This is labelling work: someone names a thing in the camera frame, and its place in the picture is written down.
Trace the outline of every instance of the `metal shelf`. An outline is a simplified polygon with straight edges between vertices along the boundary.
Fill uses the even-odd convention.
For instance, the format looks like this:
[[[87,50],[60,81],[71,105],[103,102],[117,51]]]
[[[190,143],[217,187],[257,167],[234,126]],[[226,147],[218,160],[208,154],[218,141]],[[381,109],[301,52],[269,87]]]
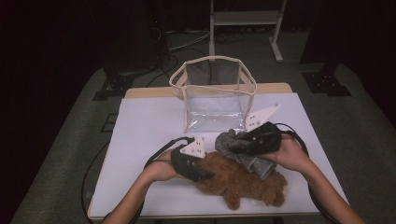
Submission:
[[[276,24],[279,11],[215,12],[214,25]]]

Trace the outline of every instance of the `transparent vinyl bag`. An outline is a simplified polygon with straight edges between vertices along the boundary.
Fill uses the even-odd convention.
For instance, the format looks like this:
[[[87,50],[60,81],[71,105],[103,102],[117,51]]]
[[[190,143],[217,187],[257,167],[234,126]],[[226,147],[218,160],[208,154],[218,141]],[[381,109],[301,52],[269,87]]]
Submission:
[[[184,102],[185,133],[245,130],[257,85],[240,60],[208,56],[187,61],[169,84]]]

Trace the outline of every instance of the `gray cloth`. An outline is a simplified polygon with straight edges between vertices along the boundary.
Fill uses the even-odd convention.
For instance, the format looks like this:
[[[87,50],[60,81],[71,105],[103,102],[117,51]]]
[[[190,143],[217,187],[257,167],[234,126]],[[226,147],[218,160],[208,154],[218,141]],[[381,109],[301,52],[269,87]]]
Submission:
[[[227,133],[221,133],[216,138],[215,149],[223,156],[235,160],[244,165],[251,173],[256,173],[261,179],[265,179],[271,171],[276,167],[276,164],[266,159],[250,156],[246,153],[235,154],[230,151],[231,148],[247,146],[249,141],[235,138],[235,130],[230,129]]]

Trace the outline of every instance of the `black speaker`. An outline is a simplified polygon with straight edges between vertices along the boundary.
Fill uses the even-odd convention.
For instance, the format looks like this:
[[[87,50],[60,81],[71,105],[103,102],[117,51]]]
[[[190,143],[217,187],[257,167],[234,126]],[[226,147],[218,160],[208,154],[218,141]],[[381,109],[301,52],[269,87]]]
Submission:
[[[98,58],[115,91],[152,71],[167,54],[160,0],[87,0]]]

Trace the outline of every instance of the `brown teddy bear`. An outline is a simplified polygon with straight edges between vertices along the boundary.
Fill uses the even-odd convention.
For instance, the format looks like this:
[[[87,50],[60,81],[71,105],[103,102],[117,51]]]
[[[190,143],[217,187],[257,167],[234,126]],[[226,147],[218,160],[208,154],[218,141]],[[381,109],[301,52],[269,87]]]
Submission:
[[[250,173],[242,164],[218,151],[207,153],[195,165],[216,174],[196,182],[195,187],[204,193],[223,196],[232,210],[239,208],[243,197],[263,201],[267,206],[279,207],[285,202],[284,188],[288,182],[275,169],[265,179],[260,179],[259,175]]]

